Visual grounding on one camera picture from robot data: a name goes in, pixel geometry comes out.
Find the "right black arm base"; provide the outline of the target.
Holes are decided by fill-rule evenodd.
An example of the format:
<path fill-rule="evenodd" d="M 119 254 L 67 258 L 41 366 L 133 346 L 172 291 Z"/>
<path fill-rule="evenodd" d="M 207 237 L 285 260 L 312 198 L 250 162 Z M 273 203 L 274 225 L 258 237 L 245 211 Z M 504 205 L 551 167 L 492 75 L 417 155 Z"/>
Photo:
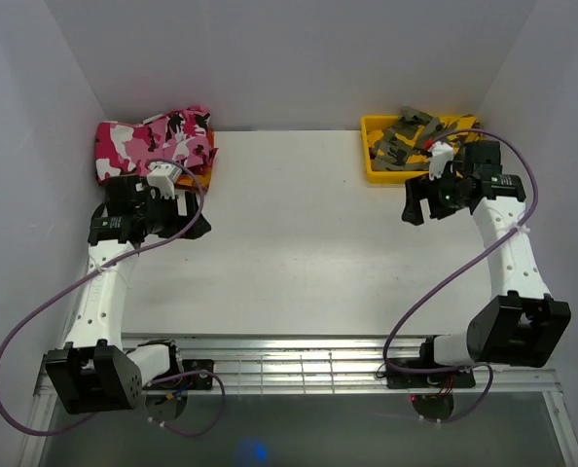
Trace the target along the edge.
<path fill-rule="evenodd" d="M 413 409 L 430 421 L 448 420 L 453 415 L 455 389 L 472 389 L 472 372 L 445 372 L 434 375 L 400 373 L 387 369 L 382 376 L 388 389 L 409 389 Z"/>

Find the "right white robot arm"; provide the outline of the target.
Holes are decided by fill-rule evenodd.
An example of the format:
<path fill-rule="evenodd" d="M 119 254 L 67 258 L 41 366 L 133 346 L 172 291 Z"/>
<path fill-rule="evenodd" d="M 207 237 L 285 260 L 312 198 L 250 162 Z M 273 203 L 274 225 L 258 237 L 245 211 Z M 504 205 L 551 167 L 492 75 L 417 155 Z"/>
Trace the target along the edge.
<path fill-rule="evenodd" d="M 439 386 L 452 367 L 492 363 L 541 368 L 570 322 L 568 303 L 553 298 L 537 267 L 526 219 L 524 183 L 502 169 L 500 145 L 478 140 L 454 148 L 429 142 L 429 171 L 406 181 L 403 221 L 423 223 L 426 200 L 433 219 L 466 209 L 480 231 L 488 260 L 489 302 L 456 334 L 428 340 L 417 361 L 419 379 Z"/>

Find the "olive yellow camouflage trousers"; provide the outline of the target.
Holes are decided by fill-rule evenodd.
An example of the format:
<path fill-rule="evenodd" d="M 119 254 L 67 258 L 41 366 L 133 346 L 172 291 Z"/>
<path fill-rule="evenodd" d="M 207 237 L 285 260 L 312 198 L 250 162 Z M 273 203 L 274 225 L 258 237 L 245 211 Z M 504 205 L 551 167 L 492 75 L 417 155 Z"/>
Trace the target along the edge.
<path fill-rule="evenodd" d="M 412 107 L 403 107 L 399 115 L 366 125 L 366 141 L 373 171 L 426 171 L 429 165 L 427 144 L 456 129 L 482 127 L 472 114 L 434 116 Z"/>

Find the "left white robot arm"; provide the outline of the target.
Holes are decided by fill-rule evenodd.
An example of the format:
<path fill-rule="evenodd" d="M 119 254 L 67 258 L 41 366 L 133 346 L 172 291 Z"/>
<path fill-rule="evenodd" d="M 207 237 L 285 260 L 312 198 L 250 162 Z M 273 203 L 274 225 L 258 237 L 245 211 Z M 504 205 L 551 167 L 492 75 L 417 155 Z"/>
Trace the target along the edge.
<path fill-rule="evenodd" d="M 146 175 L 105 180 L 105 195 L 90 220 L 91 279 L 61 349 L 48 352 L 45 369 L 70 414 L 131 410 L 153 380 L 173 388 L 184 366 L 172 341 L 149 341 L 132 351 L 122 343 L 126 292 L 149 235 L 197 239 L 210 232 L 196 194 L 178 190 L 182 171 L 157 163 Z"/>

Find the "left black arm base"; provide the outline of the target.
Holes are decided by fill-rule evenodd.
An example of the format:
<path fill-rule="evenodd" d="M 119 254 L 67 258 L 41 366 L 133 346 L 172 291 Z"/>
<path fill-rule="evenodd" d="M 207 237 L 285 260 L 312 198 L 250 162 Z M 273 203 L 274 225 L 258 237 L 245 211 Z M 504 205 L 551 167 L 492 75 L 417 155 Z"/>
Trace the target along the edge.
<path fill-rule="evenodd" d="M 174 421 L 185 411 L 190 392 L 207 391 L 212 385 L 213 379 L 210 376 L 199 374 L 151 383 L 145 392 L 147 414 L 160 421 Z"/>

